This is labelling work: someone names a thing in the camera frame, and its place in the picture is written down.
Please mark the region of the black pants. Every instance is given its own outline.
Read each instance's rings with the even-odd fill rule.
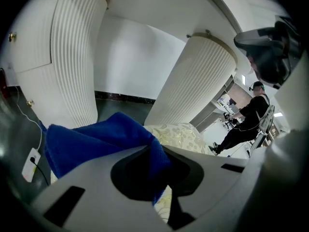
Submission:
[[[230,149],[240,143],[251,141],[254,138],[256,138],[257,134],[258,134],[257,130],[240,131],[238,129],[232,129],[228,132],[223,142],[220,145],[218,145],[216,151],[219,154],[225,149]]]

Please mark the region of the man in black clothes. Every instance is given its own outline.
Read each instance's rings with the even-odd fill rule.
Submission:
[[[254,98],[251,99],[250,103],[232,116],[232,118],[244,116],[245,120],[237,129],[230,130],[220,145],[214,143],[214,147],[209,147],[215,155],[220,154],[225,149],[230,149],[240,143],[256,138],[260,122],[256,113],[259,114],[260,118],[263,117],[270,103],[265,94],[265,87],[261,82],[253,84],[253,95]]]

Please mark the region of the black rectangular slot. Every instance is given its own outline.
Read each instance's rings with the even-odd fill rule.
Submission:
[[[62,227],[71,211],[85,192],[79,187],[70,187],[62,196],[46,211],[44,217],[50,222]]]
[[[244,167],[239,167],[231,164],[224,164],[221,166],[221,168],[228,169],[237,173],[242,173],[242,171],[245,169]]]

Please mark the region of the baseboard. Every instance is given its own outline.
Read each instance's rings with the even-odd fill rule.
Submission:
[[[22,92],[20,86],[10,86],[8,87],[8,90],[10,92],[16,92],[16,87],[18,88],[19,92]],[[108,93],[108,92],[102,92],[102,91],[95,91],[95,97],[96,99],[115,100],[115,101],[122,101],[122,102],[127,101],[127,102],[143,103],[143,104],[154,104],[155,102],[155,100],[149,99],[149,98]]]

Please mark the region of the black shirt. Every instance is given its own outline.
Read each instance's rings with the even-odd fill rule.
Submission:
[[[239,128],[241,130],[248,130],[257,127],[259,124],[259,119],[256,115],[256,111],[261,118],[266,113],[268,107],[269,105],[266,103],[264,97],[256,96],[252,98],[250,103],[239,111],[242,115],[245,116],[245,120],[240,124]]]

